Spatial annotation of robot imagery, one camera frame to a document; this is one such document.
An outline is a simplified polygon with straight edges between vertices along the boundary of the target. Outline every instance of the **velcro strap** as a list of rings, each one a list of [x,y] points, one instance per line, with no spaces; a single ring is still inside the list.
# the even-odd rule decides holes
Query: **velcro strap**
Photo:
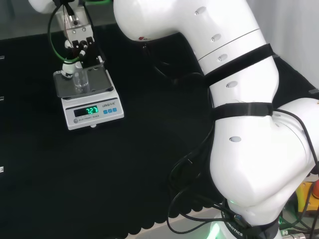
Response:
[[[239,71],[244,70],[266,58],[273,56],[270,44],[263,45],[255,50],[252,50],[228,63],[218,67],[216,70],[210,72],[205,78],[207,86],[211,86]]]
[[[272,103],[232,103],[216,107],[213,110],[213,118],[220,120],[239,116],[272,116],[274,107]]]

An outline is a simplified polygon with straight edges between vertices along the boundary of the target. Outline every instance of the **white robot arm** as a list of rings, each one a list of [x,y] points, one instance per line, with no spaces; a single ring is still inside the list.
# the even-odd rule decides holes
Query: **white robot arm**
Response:
[[[181,32],[204,75],[266,44],[246,0],[115,0],[114,13],[134,41]],[[272,103],[278,83],[270,56],[211,85],[213,107]],[[302,119],[319,155],[318,101],[299,99],[281,109]],[[291,116],[240,116],[215,123],[211,176],[230,209],[252,226],[276,220],[314,165],[303,129]],[[224,223],[218,225],[219,239],[234,237]],[[275,238],[281,238],[279,232]]]

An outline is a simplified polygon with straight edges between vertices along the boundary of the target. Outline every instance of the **green digital readout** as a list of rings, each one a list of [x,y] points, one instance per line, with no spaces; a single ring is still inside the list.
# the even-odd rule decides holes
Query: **green digital readout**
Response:
[[[90,107],[90,108],[86,108],[85,109],[88,112],[88,115],[94,114],[94,113],[98,113],[99,110],[96,106]]]
[[[80,117],[80,116],[92,115],[98,112],[99,112],[99,109],[97,106],[90,106],[87,108],[75,110],[74,115],[75,117]]]

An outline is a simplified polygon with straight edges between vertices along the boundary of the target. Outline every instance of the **robot end effector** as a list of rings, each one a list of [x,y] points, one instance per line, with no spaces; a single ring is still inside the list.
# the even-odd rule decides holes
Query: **robot end effector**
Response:
[[[50,43],[54,53],[64,63],[62,74],[65,77],[69,78],[76,71],[99,67],[104,64],[88,19],[89,13],[84,4],[79,6],[79,0],[29,0],[29,3],[40,13],[51,13],[49,25],[51,25],[52,19],[56,15],[60,28],[65,30],[67,59],[61,57],[54,50],[53,43]]]

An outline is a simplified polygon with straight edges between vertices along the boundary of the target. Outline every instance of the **black cloth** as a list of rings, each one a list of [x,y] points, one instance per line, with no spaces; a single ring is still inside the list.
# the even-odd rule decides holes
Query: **black cloth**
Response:
[[[117,25],[98,27],[96,34],[125,118],[74,131],[68,131],[56,96],[52,74],[61,62],[47,36],[0,41],[1,239],[126,237],[163,223],[172,165],[210,130],[201,76],[163,77]],[[53,34],[59,52],[64,40],[62,33]],[[163,62],[186,66],[181,75],[199,72],[180,34],[152,44]],[[313,87],[305,79],[280,58],[276,64],[275,107],[310,97]],[[221,201],[209,179],[204,175],[198,189]],[[201,210],[188,200],[180,208]]]

